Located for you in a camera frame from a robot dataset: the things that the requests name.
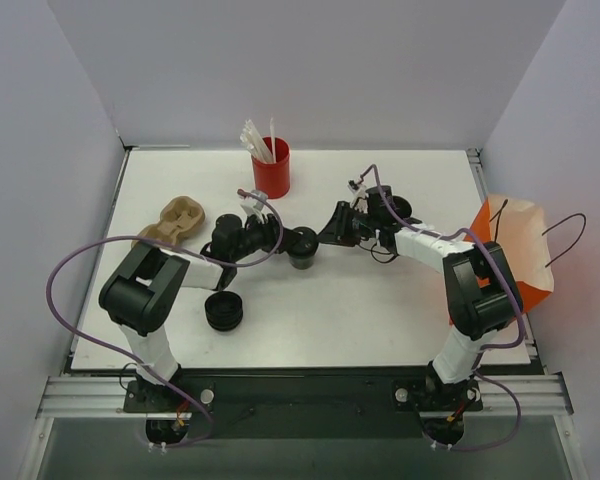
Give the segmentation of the white wrapped straw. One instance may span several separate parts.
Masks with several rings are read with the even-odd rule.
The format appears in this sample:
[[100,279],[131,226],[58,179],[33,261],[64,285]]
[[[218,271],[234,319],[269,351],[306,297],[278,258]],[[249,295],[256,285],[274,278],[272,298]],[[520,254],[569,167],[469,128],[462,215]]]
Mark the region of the white wrapped straw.
[[275,163],[277,163],[277,153],[276,153],[275,122],[274,122],[273,117],[270,118],[269,131],[270,131],[271,156],[272,156],[271,163],[275,164]]

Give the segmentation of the orange paper bag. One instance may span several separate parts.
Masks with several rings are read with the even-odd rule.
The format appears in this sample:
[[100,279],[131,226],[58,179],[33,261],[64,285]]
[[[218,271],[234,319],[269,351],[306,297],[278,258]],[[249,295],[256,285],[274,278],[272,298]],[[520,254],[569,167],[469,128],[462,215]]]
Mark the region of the orange paper bag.
[[503,249],[528,313],[554,291],[544,209],[528,200],[490,194],[475,216],[471,230],[483,243],[495,242]]

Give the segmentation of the aluminium frame rail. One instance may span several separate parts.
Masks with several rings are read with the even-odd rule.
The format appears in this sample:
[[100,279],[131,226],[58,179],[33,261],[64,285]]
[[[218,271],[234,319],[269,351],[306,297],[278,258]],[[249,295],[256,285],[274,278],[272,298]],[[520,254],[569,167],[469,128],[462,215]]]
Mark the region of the aluminium frame rail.
[[[566,416],[573,413],[564,379],[559,375],[504,375],[492,378],[507,386],[525,416]],[[127,379],[60,376],[47,380],[38,418],[174,419],[172,412],[132,413],[124,410]]]

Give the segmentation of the red cylindrical straw holder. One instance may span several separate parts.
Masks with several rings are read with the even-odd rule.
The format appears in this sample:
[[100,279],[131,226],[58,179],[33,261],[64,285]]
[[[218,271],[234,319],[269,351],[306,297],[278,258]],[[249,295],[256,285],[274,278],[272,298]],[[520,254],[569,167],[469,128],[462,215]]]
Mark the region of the red cylindrical straw holder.
[[290,147],[282,138],[275,138],[276,162],[266,164],[251,157],[254,184],[269,199],[284,197],[290,190]]

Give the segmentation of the black paper coffee cup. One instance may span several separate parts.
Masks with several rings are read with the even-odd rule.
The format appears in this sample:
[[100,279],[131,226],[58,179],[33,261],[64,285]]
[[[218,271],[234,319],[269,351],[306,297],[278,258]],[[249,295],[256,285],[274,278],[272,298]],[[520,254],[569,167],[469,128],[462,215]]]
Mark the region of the black paper coffee cup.
[[289,261],[290,264],[298,270],[307,270],[309,268],[311,268],[314,264],[315,261],[315,256],[311,255],[311,256],[295,256],[295,255],[290,255],[289,256]]

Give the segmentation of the brown cardboard cup carrier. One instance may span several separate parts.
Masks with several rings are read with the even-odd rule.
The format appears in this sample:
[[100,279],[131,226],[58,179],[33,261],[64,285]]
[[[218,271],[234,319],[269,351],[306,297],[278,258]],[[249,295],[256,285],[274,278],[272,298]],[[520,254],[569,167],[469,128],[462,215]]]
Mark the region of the brown cardboard cup carrier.
[[161,211],[156,223],[144,227],[138,236],[180,246],[204,225],[206,212],[189,196],[173,198]]

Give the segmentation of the stack of black lids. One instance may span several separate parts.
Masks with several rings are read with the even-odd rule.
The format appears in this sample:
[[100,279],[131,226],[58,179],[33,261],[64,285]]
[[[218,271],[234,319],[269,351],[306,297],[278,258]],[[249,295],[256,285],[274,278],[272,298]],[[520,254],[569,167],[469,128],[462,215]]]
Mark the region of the stack of black lids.
[[230,291],[219,291],[210,295],[205,300],[204,310],[207,323],[220,332],[235,329],[243,319],[242,298]]

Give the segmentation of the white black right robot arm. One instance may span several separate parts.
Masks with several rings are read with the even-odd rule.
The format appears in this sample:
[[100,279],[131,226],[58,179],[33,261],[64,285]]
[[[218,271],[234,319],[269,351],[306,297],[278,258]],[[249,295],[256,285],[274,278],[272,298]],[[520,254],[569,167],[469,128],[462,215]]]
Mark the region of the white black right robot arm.
[[502,247],[469,233],[442,234],[413,216],[411,204],[388,185],[350,184],[355,197],[336,204],[319,232],[322,244],[356,247],[374,240],[393,257],[416,260],[444,280],[451,329],[427,366],[426,401],[444,408],[475,378],[484,353],[503,349],[496,334],[522,314],[523,300]]

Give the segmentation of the black cup lid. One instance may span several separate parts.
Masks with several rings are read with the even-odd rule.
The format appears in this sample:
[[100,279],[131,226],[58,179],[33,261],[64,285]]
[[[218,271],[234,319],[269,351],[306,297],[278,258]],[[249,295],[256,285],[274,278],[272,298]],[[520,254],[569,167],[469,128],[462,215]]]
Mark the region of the black cup lid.
[[293,235],[293,244],[287,250],[287,253],[295,256],[311,256],[315,255],[318,246],[318,236],[317,233],[306,226],[299,226],[292,230]]

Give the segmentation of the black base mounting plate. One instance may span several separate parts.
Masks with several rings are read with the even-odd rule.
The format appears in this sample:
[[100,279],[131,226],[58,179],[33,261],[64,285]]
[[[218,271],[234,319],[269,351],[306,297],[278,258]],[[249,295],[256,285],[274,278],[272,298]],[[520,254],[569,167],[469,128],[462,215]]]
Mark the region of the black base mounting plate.
[[429,367],[183,369],[175,387],[140,378],[123,410],[146,416],[151,438],[457,441],[482,408],[476,380],[444,385]]

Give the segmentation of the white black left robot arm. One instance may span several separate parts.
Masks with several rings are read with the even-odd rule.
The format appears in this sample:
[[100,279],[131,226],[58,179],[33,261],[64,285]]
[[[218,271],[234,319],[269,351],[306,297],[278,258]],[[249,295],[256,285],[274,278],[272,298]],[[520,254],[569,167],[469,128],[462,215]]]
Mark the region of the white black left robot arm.
[[148,400],[159,410],[170,411],[183,398],[182,384],[173,379],[180,364],[164,327],[182,287],[210,291],[204,302],[207,322],[217,331],[228,332],[243,318],[242,298],[228,290],[239,261],[258,251],[286,253],[291,265],[303,270],[311,267],[318,246],[314,230],[282,227],[272,214],[264,220],[255,215],[245,221],[234,214],[218,217],[200,259],[189,260],[137,243],[105,282],[99,305],[119,326],[131,353],[140,359],[138,376],[150,383]]

